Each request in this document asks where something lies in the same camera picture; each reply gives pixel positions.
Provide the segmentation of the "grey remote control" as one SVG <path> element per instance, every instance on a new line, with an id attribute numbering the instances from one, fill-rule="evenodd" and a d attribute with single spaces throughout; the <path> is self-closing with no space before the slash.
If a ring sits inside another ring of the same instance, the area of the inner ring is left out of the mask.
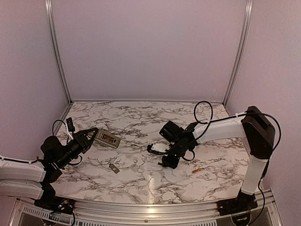
<path id="1" fill-rule="evenodd" d="M 100 129 L 97 132 L 95 141 L 117 149 L 119 147 L 121 139 L 105 130 Z"/>

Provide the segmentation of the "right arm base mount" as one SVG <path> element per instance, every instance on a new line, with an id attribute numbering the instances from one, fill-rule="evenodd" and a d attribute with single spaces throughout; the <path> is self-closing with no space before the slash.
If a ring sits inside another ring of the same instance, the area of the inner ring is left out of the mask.
<path id="1" fill-rule="evenodd" d="M 255 209 L 258 207 L 258 204 L 254 199 L 246 201 L 238 198 L 231 198 L 218 201 L 217 207 L 220 216 L 225 216 Z"/>

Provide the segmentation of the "grey battery cover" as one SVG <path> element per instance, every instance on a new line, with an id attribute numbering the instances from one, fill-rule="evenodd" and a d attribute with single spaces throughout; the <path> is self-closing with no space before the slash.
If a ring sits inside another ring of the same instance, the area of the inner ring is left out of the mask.
<path id="1" fill-rule="evenodd" d="M 117 173 L 120 172 L 120 170 L 119 170 L 113 163 L 111 163 L 111 164 L 109 165 L 109 168 L 110 168 L 115 174 L 117 174 Z"/>

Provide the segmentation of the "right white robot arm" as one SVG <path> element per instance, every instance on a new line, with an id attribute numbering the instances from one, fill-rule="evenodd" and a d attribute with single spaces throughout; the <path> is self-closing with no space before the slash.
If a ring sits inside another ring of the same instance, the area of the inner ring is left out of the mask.
<path id="1" fill-rule="evenodd" d="M 193 151 L 200 144 L 228 138 L 244 139 L 250 161 L 240 188 L 242 194 L 233 200 L 233 207 L 243 211 L 251 204 L 250 195 L 255 193 L 274 151 L 276 130 L 266 114 L 256 106 L 250 106 L 244 113 L 205 124 L 192 122 L 185 129 L 168 121 L 159 133 L 171 143 L 170 149 L 163 155 L 159 164 L 172 169 L 177 168 L 179 159 L 186 151 Z"/>

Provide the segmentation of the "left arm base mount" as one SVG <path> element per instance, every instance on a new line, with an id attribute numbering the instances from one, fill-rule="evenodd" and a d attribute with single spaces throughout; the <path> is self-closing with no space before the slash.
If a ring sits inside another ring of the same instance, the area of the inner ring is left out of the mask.
<path id="1" fill-rule="evenodd" d="M 41 198 L 34 201 L 34 205 L 43 209 L 50 210 L 54 213 L 72 214 L 74 209 L 75 200 L 54 196 L 51 198 Z"/>

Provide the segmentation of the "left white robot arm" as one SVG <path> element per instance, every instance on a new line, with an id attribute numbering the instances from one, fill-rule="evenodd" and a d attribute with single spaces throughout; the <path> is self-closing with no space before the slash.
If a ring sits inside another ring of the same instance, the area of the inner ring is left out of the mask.
<path id="1" fill-rule="evenodd" d="M 56 209 L 60 202 L 51 184 L 62 175 L 65 166 L 91 148 L 98 131 L 95 127 L 80 130 L 66 145 L 56 136 L 47 137 L 40 147 L 43 159 L 25 161 L 1 156 L 0 194 L 40 199 L 48 209 Z"/>

